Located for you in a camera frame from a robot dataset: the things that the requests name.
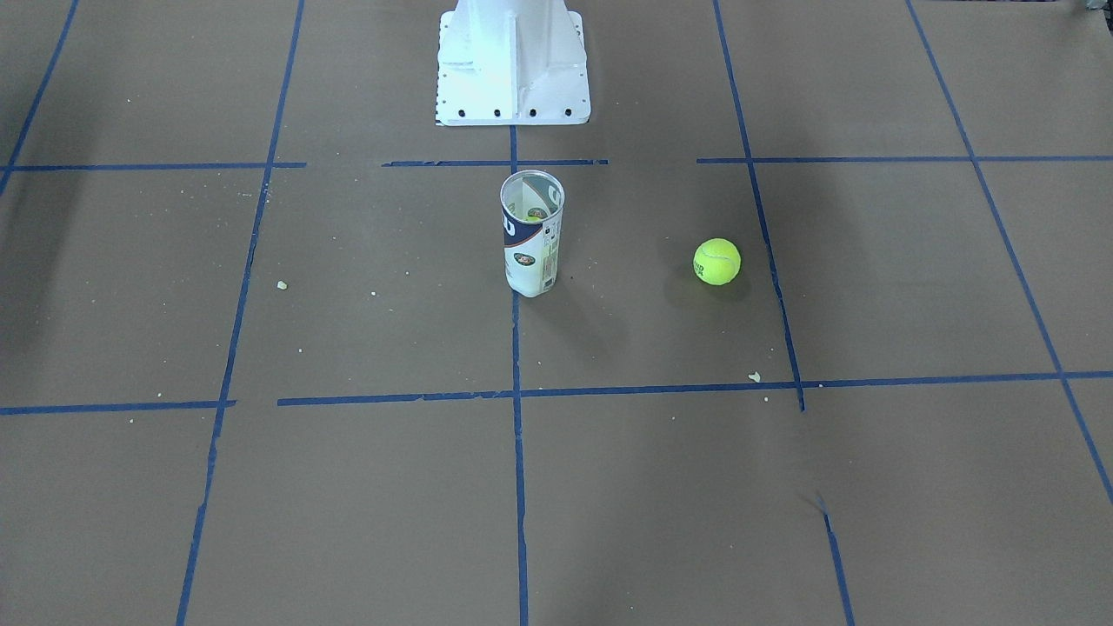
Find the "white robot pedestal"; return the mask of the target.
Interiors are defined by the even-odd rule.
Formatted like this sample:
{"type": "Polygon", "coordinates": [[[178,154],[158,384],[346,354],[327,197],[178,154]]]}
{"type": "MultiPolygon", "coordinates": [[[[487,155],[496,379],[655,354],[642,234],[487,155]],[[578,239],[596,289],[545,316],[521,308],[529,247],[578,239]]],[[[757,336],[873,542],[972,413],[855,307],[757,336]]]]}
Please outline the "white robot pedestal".
{"type": "Polygon", "coordinates": [[[441,126],[590,120],[584,25],[564,1],[459,1],[437,33],[441,126]]]}

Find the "clear tennis ball can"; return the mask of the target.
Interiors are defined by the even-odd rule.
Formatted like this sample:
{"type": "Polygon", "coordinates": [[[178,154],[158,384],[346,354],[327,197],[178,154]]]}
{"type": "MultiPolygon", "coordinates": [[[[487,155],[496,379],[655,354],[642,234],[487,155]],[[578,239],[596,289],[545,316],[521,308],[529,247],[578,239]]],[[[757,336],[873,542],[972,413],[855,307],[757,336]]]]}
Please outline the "clear tennis ball can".
{"type": "Polygon", "coordinates": [[[498,198],[509,286],[520,296],[541,296],[556,282],[565,190],[549,173],[522,170],[503,182],[498,198]]]}

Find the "yellow tennis ball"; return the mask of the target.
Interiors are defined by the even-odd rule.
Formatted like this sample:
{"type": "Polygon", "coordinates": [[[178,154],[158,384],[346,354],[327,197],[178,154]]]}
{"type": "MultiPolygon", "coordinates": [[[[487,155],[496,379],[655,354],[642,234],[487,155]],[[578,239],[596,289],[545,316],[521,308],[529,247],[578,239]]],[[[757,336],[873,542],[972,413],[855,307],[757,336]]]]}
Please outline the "yellow tennis ball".
{"type": "Polygon", "coordinates": [[[712,238],[696,247],[692,268],[696,277],[712,286],[732,282],[743,267],[740,250],[733,242],[712,238]]]}

